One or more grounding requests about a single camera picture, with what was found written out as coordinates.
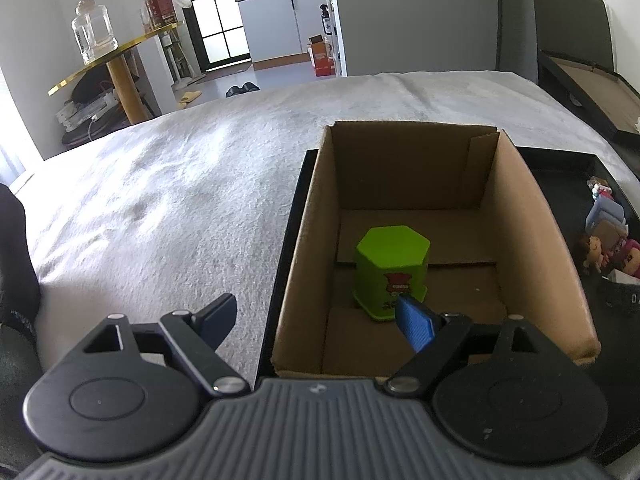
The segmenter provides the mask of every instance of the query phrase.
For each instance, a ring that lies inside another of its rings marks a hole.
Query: bed
[[[201,104],[56,156],[18,191],[43,366],[111,312],[151,322],[232,292],[238,322],[218,352],[253,381],[298,172],[336,120],[491,124],[519,146],[596,153],[640,206],[613,149],[511,73],[338,78]]]

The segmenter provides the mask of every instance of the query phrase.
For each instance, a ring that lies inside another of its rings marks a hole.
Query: black tray
[[[570,248],[584,232],[584,221],[593,205],[591,190],[586,184],[592,175],[608,181],[617,201],[625,209],[630,237],[640,240],[638,216],[597,156],[539,148],[518,150],[545,195]],[[317,155],[318,150],[306,152],[294,194],[258,363],[259,378],[275,376],[271,352]],[[595,451],[595,459],[605,465],[640,444],[640,314],[630,316],[607,307],[598,289],[601,280],[595,273],[581,275],[602,343],[602,352],[586,371],[601,387],[609,403],[607,426]]]

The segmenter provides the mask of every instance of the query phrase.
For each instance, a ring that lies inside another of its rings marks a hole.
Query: table leg
[[[113,86],[115,86],[129,122],[131,124],[138,124],[148,120],[146,110],[142,105],[138,90],[133,83],[133,78],[131,77],[131,72],[129,71],[124,56],[118,56],[109,61],[107,68],[109,69]]]

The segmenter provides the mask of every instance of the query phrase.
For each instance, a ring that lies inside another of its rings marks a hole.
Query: round gold table
[[[149,40],[150,38],[158,36],[159,34],[162,34],[164,32],[168,32],[173,28],[177,28],[178,25],[179,23],[171,23],[170,25],[156,28],[156,30],[148,32],[143,36],[136,38],[135,40],[131,40],[127,43],[122,44],[116,50],[112,50],[110,53],[99,57],[98,59],[92,61],[88,65],[85,65],[66,79],[63,79],[60,83],[49,90],[49,95],[55,94],[63,86],[66,86],[74,79],[83,76],[92,68],[100,66],[102,64],[106,64],[107,69],[109,69],[109,74],[111,74],[113,86],[118,93],[120,103],[122,104],[122,107],[124,108],[124,111],[127,115],[127,119],[129,119],[129,122],[131,124],[143,123],[148,119],[148,117],[145,107],[143,107],[142,105],[142,100],[140,99],[138,90],[133,83],[133,78],[131,76],[131,72],[129,71],[129,67],[127,66],[127,61],[124,59],[124,53],[127,50],[130,50],[133,47],[139,45],[143,41]]]

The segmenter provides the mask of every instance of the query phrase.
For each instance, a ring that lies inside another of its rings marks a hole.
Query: cardboard box
[[[621,75],[586,61],[539,53],[540,64],[573,95],[606,139],[640,147],[640,96]]]
[[[284,377],[393,374],[414,352],[353,301],[354,248],[374,226],[431,241],[425,302],[500,323],[521,314],[577,363],[600,351],[577,271],[538,184],[490,126],[336,123],[325,130],[271,362]]]
[[[317,77],[335,75],[334,60],[329,57],[324,41],[309,44],[309,57]]]

